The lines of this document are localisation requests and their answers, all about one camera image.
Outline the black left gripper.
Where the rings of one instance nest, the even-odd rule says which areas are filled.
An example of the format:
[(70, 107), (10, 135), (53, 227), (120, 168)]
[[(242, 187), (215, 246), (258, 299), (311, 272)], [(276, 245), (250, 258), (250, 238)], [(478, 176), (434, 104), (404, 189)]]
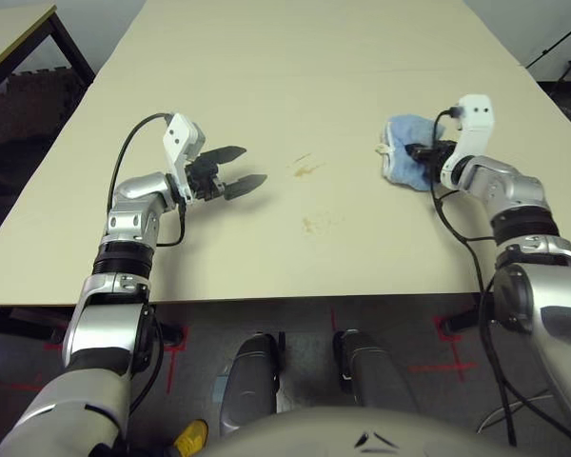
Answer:
[(218, 177), (218, 165), (229, 163), (246, 153), (239, 146), (226, 146), (208, 150), (206, 159), (196, 159), (185, 167), (188, 185), (196, 200), (210, 201), (224, 195), (226, 200), (242, 197), (261, 186), (265, 174), (249, 174), (235, 182), (224, 184)]

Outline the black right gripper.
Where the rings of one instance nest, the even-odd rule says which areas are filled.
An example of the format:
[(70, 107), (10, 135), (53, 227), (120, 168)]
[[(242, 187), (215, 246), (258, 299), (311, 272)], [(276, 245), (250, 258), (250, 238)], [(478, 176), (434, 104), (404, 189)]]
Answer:
[[(456, 142), (452, 140), (438, 141), (435, 148), (427, 153), (426, 156), (426, 176), (429, 180), (440, 180), (441, 172), (446, 161), (451, 157), (456, 147)], [(416, 162), (423, 162), (424, 155), (417, 154), (426, 149), (423, 144), (408, 144), (406, 151), (408, 153), (415, 153), (411, 158)]]

